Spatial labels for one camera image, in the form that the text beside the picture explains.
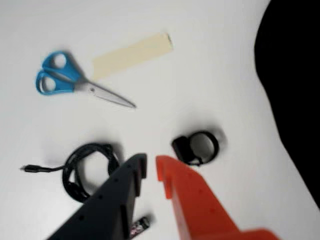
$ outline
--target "beige tape strip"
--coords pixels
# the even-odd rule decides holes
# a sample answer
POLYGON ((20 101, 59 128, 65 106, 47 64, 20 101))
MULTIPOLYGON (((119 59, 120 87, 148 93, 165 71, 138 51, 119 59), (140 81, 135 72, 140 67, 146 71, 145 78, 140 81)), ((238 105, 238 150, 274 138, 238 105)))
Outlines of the beige tape strip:
POLYGON ((128 67, 159 57, 173 50, 166 33, 159 33, 126 48, 93 59, 93 80, 104 78, 128 67))

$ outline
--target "scissor blade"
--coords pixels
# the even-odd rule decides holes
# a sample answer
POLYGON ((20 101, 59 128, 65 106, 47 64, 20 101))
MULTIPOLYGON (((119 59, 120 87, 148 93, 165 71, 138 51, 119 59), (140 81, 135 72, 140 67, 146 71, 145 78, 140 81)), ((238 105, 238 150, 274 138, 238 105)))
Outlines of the scissor blade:
POLYGON ((125 107, 129 108, 136 108, 136 106, 129 102, 128 100, 124 99, 123 97, 101 87, 98 85, 95 85, 91 82, 81 82, 80 84, 77 84, 75 86, 75 91, 82 91, 87 92, 88 94, 91 94, 97 98, 119 104, 125 107))

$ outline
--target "white table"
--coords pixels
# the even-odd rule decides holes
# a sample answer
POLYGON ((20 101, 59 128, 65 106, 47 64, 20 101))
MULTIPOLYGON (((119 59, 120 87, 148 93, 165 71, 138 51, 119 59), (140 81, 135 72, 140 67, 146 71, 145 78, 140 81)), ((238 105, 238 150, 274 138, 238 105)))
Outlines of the white table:
MULTIPOLYGON (((218 128, 226 137, 223 150, 195 169, 240 229, 319 239, 319 210, 280 141, 255 71, 254 42, 268 2, 1 1, 0 238, 43 240, 81 206, 63 189, 61 172, 24 173, 22 165, 62 165, 76 147, 105 141, 118 143, 125 159, 148 154, 134 219, 148 213, 155 219, 137 239, 179 239, 155 156, 174 156, 170 143, 177 135, 218 128), (158 32, 169 33, 172 53, 98 82, 136 110, 36 92, 35 76, 52 51, 71 51, 89 78, 95 56, 158 32)), ((101 184, 105 160, 86 162, 87 178, 101 184)))

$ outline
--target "orange plastic part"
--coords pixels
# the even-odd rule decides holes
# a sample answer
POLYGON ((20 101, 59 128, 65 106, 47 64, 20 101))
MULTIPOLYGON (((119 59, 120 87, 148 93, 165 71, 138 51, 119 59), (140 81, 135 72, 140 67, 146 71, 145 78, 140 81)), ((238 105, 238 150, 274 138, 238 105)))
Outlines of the orange plastic part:
POLYGON ((278 240, 265 229, 240 231, 203 177, 186 164, 157 156, 156 169, 172 199, 181 240, 278 240))

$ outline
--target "scissor handle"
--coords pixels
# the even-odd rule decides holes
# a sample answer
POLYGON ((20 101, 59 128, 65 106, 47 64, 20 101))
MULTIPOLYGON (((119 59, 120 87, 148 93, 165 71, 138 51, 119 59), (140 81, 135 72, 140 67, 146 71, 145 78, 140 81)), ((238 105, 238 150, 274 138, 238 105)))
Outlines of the scissor handle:
POLYGON ((35 87, 37 91, 42 95, 53 95, 53 94, 63 94, 72 93, 74 91, 75 85, 72 82, 67 82, 60 80, 48 72, 41 70, 36 76, 35 87), (55 88, 53 90, 48 90, 44 87, 45 78, 50 78, 55 83, 55 88))
POLYGON ((76 67, 72 64, 72 61, 68 57, 68 54, 64 51, 55 51, 52 52, 46 59, 43 61, 42 68, 46 72, 54 72, 66 76, 72 82, 76 82, 81 77, 81 74, 77 71, 76 67), (54 66, 54 57, 57 55, 63 55, 65 58, 65 65, 63 67, 54 66))

